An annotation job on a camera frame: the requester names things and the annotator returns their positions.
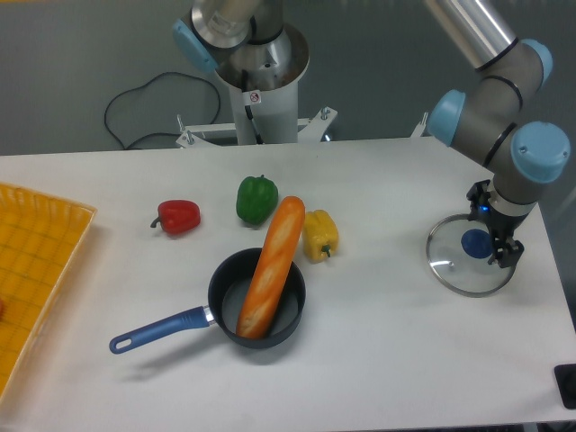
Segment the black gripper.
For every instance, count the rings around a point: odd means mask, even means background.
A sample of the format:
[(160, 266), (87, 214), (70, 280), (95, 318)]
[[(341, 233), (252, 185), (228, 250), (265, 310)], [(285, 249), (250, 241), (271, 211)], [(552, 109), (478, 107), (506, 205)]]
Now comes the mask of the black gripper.
[(496, 264), (500, 268), (515, 267), (525, 247), (512, 237), (529, 214), (529, 206), (512, 202), (489, 202), (490, 183), (490, 180), (474, 183), (466, 194), (470, 204), (467, 219), (482, 221), (488, 229), (492, 246), (488, 264)]

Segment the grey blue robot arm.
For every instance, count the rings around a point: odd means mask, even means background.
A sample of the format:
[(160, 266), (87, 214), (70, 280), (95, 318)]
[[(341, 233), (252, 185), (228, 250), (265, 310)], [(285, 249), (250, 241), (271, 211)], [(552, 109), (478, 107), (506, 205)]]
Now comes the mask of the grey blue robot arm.
[[(446, 93), (426, 119), (429, 134), (487, 168), (492, 179), (467, 197), (469, 219), (488, 231), (489, 260), (514, 266), (523, 245), (516, 228), (571, 153), (566, 134), (547, 122), (517, 126), (519, 113), (553, 69), (548, 48), (520, 40), (487, 1), (430, 1), (427, 9), (472, 67), (478, 88)], [(196, 1), (172, 28), (177, 47), (199, 70), (228, 86), (241, 144), (316, 141), (300, 128), (297, 84), (309, 64), (305, 39), (283, 18), (279, 1)]]

